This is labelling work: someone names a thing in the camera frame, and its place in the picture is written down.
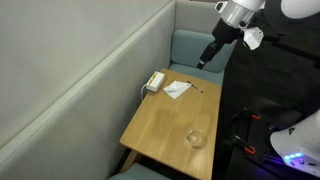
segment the blue cushion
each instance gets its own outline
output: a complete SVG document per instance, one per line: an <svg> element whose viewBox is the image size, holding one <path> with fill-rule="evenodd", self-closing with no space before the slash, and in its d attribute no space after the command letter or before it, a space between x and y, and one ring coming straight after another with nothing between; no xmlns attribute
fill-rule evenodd
<svg viewBox="0 0 320 180"><path fill-rule="evenodd" d="M177 30L173 34L171 60L174 63L197 67L199 58L209 43L214 41L211 34ZM207 63L204 70L221 72L226 67L235 43L225 44L220 52Z"/></svg>
<svg viewBox="0 0 320 180"><path fill-rule="evenodd" d="M200 70L189 66L172 63L169 67L170 70L187 74L189 76L197 77L199 79L207 80L216 84L222 85L224 71L214 73L206 70Z"/></svg>
<svg viewBox="0 0 320 180"><path fill-rule="evenodd" d="M170 180L167 177L162 176L161 174L158 174L137 163L134 163L128 171L117 174L109 178L109 180L142 180L142 179Z"/></svg>

